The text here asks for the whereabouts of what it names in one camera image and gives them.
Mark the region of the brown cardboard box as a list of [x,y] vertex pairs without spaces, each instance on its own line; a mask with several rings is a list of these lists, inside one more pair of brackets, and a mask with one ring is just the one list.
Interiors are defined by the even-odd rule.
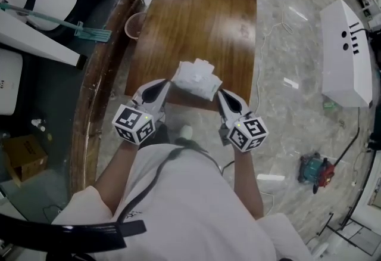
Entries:
[[18,187],[46,169],[48,155],[34,135],[7,138],[2,146],[5,167]]

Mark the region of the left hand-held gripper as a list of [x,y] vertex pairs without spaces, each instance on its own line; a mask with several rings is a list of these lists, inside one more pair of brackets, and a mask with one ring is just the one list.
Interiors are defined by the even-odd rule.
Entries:
[[[150,111],[159,111],[170,90],[169,80],[153,80],[138,88],[133,99],[148,104]],[[135,145],[146,141],[156,131],[153,115],[121,104],[112,120],[117,135]]]

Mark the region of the white slanted panel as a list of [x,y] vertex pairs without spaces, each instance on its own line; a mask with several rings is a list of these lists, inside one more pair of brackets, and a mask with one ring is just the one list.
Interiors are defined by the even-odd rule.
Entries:
[[88,59],[1,10],[0,42],[32,55],[75,66],[79,70],[84,68]]

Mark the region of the brown wooden curved ledge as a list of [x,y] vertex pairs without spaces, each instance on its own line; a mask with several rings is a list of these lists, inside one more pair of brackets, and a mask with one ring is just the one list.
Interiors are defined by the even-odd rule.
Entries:
[[112,31],[111,39],[96,44],[88,59],[73,119],[71,195],[95,182],[102,124],[118,68],[130,42],[124,25],[142,8],[143,0],[118,0],[106,22],[106,29]]

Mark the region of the person's right forearm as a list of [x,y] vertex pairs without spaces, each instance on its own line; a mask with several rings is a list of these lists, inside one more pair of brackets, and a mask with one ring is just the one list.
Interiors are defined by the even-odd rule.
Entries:
[[250,152],[242,153],[234,149],[234,192],[255,220],[264,216],[263,199],[258,189],[257,179]]

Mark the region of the white plastic packet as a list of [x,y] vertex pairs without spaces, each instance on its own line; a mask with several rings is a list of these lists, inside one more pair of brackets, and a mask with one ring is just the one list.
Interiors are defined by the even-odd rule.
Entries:
[[193,63],[181,61],[171,79],[180,89],[203,99],[212,101],[214,95],[222,84],[221,79],[212,74],[199,74],[195,71]]

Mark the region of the person's left forearm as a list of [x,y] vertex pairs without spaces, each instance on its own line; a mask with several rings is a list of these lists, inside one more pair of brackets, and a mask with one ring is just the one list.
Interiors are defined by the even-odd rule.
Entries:
[[94,184],[101,200],[112,214],[117,210],[123,197],[138,149],[137,145],[123,141]]

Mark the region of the white rounded appliance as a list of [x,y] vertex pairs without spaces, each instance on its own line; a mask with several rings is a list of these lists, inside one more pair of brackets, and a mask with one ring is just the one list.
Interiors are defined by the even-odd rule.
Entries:
[[15,111],[22,68],[21,54],[0,48],[0,115]]

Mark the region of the person's black trousers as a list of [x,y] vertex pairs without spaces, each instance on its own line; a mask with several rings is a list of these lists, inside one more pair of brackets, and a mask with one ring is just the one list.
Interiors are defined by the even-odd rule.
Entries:
[[162,124],[158,128],[151,142],[152,144],[174,144],[178,146],[189,147],[193,150],[206,152],[206,150],[203,149],[197,142],[192,139],[181,138],[179,134],[176,138],[170,139],[168,128],[165,124]]

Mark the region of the white sink cabinet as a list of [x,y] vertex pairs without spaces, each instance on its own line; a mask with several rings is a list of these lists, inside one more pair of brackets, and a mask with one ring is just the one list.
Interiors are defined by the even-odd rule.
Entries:
[[322,94],[342,107],[369,107],[373,85],[366,29],[343,0],[321,10],[320,17]]

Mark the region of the pink plastic wastebasket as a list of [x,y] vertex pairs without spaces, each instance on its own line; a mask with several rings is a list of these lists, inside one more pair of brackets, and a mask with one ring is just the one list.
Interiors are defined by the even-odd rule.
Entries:
[[145,17],[146,13],[141,12],[136,13],[127,19],[124,25],[124,32],[130,39],[138,40],[145,21]]

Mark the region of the green and red floor machine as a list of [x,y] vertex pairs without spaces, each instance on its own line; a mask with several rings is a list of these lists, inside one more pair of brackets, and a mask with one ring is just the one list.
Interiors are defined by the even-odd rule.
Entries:
[[325,188],[330,183],[335,175],[334,170],[335,165],[331,164],[327,157],[322,157],[320,153],[305,154],[300,157],[297,180],[301,184],[311,183],[313,194],[316,194],[319,188]]

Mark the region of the teal flat mop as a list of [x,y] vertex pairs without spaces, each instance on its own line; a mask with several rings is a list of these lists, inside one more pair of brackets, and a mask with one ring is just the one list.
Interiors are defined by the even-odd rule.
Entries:
[[13,5],[10,5],[8,3],[1,2],[0,3],[0,9],[2,10],[13,10],[21,15],[30,15],[34,16],[36,18],[41,18],[46,21],[50,21],[59,25],[62,25],[64,27],[70,28],[74,30],[74,35],[77,38],[84,39],[87,41],[95,41],[95,42],[102,42],[107,43],[110,40],[112,31],[105,30],[105,29],[94,29],[94,28],[88,28],[83,27],[83,23],[80,21],[78,24],[71,24],[67,21],[57,19],[55,17],[51,17],[42,13],[38,13],[35,11],[30,11],[24,8],[16,7]]

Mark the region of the black metal rack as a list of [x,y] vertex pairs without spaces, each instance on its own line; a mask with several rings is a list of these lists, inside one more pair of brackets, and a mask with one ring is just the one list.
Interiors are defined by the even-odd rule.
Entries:
[[335,222],[334,213],[317,232],[324,256],[376,257],[381,248],[381,235],[350,217]]

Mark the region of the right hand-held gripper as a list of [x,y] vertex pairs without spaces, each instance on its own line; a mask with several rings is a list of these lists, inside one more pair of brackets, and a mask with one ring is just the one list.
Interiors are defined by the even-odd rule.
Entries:
[[227,89],[218,91],[218,100],[224,119],[218,131],[222,144],[231,144],[242,153],[258,148],[269,135],[264,120],[253,115],[243,98]]

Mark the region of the person's white shirt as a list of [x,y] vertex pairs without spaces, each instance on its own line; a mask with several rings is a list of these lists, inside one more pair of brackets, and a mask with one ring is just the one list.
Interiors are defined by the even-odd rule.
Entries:
[[255,220],[205,154],[172,144],[138,150],[114,214],[93,185],[75,193],[54,224],[114,222],[145,189],[126,222],[142,220],[146,232],[94,254],[97,261],[313,261],[284,214]]

